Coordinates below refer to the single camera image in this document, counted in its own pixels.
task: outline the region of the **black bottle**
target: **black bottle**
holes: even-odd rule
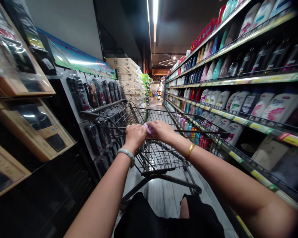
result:
[[[258,52],[255,62],[253,64],[253,68],[251,72],[261,71],[264,70],[268,60],[270,59],[273,51],[274,51],[275,45],[272,44],[272,40],[267,42],[265,46],[263,46],[260,51]]]
[[[242,54],[239,53],[239,55],[237,56],[237,59],[235,60],[235,62],[233,62],[229,68],[228,68],[228,71],[227,71],[227,77],[229,76],[234,76],[238,73],[238,69],[239,69],[239,66],[240,66],[240,62],[241,62],[241,58],[242,58]]]
[[[250,49],[249,52],[246,53],[244,56],[241,67],[239,68],[238,74],[248,73],[251,70],[251,67],[253,66],[253,61],[255,57],[255,51],[254,47]]]
[[[291,66],[298,64],[298,43],[293,47],[290,57],[287,59],[286,63],[285,63],[285,67],[289,68],[285,68],[283,70],[291,70]]]
[[[286,57],[287,52],[290,48],[290,42],[289,39],[283,40],[283,42],[276,47],[274,50],[270,60],[268,61],[268,64],[266,66],[266,70],[279,68],[282,66],[282,63]]]

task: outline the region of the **pink bottle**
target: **pink bottle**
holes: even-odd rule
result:
[[[206,58],[208,58],[211,55],[213,44],[214,44],[214,40],[212,39],[209,44],[208,52],[206,53]]]
[[[210,67],[210,64],[205,65],[203,72],[202,72],[201,82],[205,81],[206,75],[208,74],[208,71],[209,71],[209,67]]]

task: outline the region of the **red bottle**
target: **red bottle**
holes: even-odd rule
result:
[[[214,20],[215,20],[215,18],[212,18],[211,21],[210,21],[208,35],[210,35],[213,32],[213,29],[214,29]]]
[[[201,99],[201,95],[202,95],[202,88],[200,87],[197,92],[196,92],[196,95],[195,95],[195,99],[196,101],[200,101]]]
[[[219,21],[219,18],[215,18],[214,20],[214,26],[213,26],[213,30],[215,30],[218,26],[218,21]]]
[[[225,8],[226,8],[226,4],[225,4],[223,7],[221,7],[221,9],[220,9],[218,25],[220,25],[221,22],[222,22],[222,15],[223,15],[223,13],[224,13]]]
[[[205,40],[206,38],[206,28],[204,28],[204,30],[201,32],[202,37],[201,37],[201,43]]]
[[[202,43],[202,32],[199,34],[197,45],[200,45],[201,43]]]
[[[210,28],[210,23],[209,23],[209,24],[207,24],[207,26],[206,26],[205,38],[207,38],[207,37],[208,37],[208,35],[209,35],[209,28]]]
[[[194,89],[192,89],[192,91],[190,93],[190,99],[191,100],[194,100],[194,98],[195,98],[195,91],[196,91],[196,89],[194,88]]]

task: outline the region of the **wall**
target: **wall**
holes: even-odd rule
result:
[[[93,0],[25,0],[34,24],[51,35],[103,59]]]

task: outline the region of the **person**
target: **person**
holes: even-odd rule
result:
[[[163,122],[147,122],[154,138],[186,157],[239,214],[254,237],[289,237],[298,221],[298,213],[259,182],[212,153],[193,146]],[[123,149],[133,155],[143,144],[147,130],[140,124],[126,127]],[[124,185],[131,163],[118,153],[107,173],[92,192],[69,227],[65,238],[111,237],[121,205]],[[184,196],[180,218],[157,217],[141,193],[134,195],[118,223],[114,237],[224,237],[214,210],[194,196]]]

